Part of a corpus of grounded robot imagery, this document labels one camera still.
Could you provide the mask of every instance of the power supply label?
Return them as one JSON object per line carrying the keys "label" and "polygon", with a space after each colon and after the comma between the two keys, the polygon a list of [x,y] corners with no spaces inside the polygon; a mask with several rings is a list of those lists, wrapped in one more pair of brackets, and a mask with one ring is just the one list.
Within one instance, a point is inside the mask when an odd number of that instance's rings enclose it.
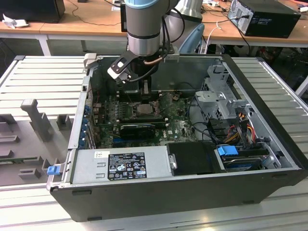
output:
{"label": "power supply label", "polygon": [[144,153],[124,153],[109,155],[109,180],[131,180],[141,178],[146,178]]}

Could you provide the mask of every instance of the wooden desk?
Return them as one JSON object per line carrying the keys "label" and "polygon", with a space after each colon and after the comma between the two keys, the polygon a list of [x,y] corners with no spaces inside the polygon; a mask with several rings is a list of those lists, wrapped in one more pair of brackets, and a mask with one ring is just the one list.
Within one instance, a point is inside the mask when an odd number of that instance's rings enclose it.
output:
{"label": "wooden desk", "polygon": [[[112,5],[107,2],[90,0],[87,3],[79,3],[77,0],[64,0],[64,3],[65,13],[60,22],[45,23],[40,29],[41,34],[126,36],[126,33],[121,32],[120,12],[111,11]],[[85,22],[111,26],[84,23],[79,17],[73,16],[73,11]]]}
{"label": "wooden desk", "polygon": [[[296,8],[296,4],[288,0],[281,2]],[[64,0],[65,14],[58,24],[30,23],[29,27],[10,29],[0,24],[0,38],[26,38],[37,39],[40,42],[44,55],[51,55],[48,46],[49,39],[81,40],[83,50],[86,40],[100,41],[126,41],[126,33],[121,32],[120,12],[111,11],[112,6],[103,0],[89,0],[87,3],[78,3],[77,0]],[[219,12],[206,12],[203,14],[204,22],[216,22],[227,18]],[[215,30],[210,38],[211,44],[246,45],[238,30],[231,22],[219,24],[222,30]],[[216,24],[205,24],[204,36],[208,37]],[[277,46],[277,47],[308,47],[308,19],[299,20],[289,38],[262,38],[245,37],[251,46]]]}
{"label": "wooden desk", "polygon": [[[296,9],[295,3],[288,0],[280,0],[281,3]],[[221,17],[222,14],[219,12],[206,12],[203,14],[203,22],[216,22],[223,21],[227,18]],[[233,25],[232,22],[220,23],[219,26],[222,28],[216,29],[210,38],[212,44],[225,44],[225,45],[245,45],[239,31]],[[208,37],[209,33],[216,24],[205,23],[204,37]],[[306,19],[300,19],[294,27],[289,38],[263,38],[263,37],[245,37],[247,42],[251,46],[276,46],[276,47],[307,47],[308,46],[308,15]]]}

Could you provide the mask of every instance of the white cable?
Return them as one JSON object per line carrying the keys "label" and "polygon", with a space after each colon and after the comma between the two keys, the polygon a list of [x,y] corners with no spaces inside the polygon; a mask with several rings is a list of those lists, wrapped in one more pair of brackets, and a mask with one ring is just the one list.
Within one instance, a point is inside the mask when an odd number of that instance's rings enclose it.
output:
{"label": "white cable", "polygon": [[[228,21],[231,21],[231,20],[233,20],[233,19],[238,19],[238,17],[230,18]],[[213,28],[212,31],[210,32],[210,34],[208,35],[208,38],[207,38],[207,41],[206,41],[206,45],[205,45],[205,54],[207,53],[208,42],[209,42],[210,37],[211,37],[212,33],[214,32],[214,30],[216,30],[216,29],[218,29],[218,28],[222,30],[222,28],[221,28],[220,26],[218,26],[218,23],[222,23],[222,22],[226,22],[226,21],[217,21],[217,22],[216,22],[216,27]]]}
{"label": "white cable", "polygon": [[219,28],[219,29],[222,29],[221,27],[218,26],[218,21],[216,22],[216,25],[217,25],[217,27],[213,28],[212,31],[211,31],[211,33],[208,35],[208,38],[207,38],[207,41],[206,41],[206,45],[205,45],[205,54],[207,53],[208,42],[209,42],[209,40],[210,40],[210,37],[211,37],[213,31],[216,30],[216,29],[218,29],[218,28]]}

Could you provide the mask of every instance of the aluminum profile table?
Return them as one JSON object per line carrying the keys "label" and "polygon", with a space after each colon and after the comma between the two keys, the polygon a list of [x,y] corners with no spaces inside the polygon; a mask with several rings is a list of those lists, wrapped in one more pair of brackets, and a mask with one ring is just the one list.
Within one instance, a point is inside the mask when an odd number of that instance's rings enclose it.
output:
{"label": "aluminum profile table", "polygon": [[[307,105],[265,61],[259,61],[257,58],[233,60],[301,151],[308,156]],[[237,85],[235,88],[244,97]]]}
{"label": "aluminum profile table", "polygon": [[[47,62],[45,57],[36,57],[35,59],[37,59],[36,63]],[[307,127],[307,106],[264,62],[255,58],[236,58],[234,60],[272,112],[289,131],[297,145],[307,154],[307,133],[305,132],[307,130],[304,129]],[[46,190],[45,184],[0,188],[0,229],[12,231],[41,231],[43,229],[75,231],[304,231],[307,230],[307,227],[307,179],[296,186],[279,189],[257,205],[86,223],[72,221]]]}
{"label": "aluminum profile table", "polygon": [[20,109],[24,99],[37,99],[48,119],[74,118],[83,77],[83,56],[26,56],[15,59],[0,78],[0,113],[29,120]]}

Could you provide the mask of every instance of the robotic arm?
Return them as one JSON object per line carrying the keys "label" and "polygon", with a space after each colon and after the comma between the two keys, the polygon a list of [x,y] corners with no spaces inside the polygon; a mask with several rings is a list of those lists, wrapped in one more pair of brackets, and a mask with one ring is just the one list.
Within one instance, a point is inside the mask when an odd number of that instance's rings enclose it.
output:
{"label": "robotic arm", "polygon": [[[108,69],[108,74],[115,81],[143,82],[157,71],[158,63],[163,60],[159,53],[162,16],[174,8],[178,1],[126,0],[128,51]],[[131,79],[131,72],[138,77]]]}

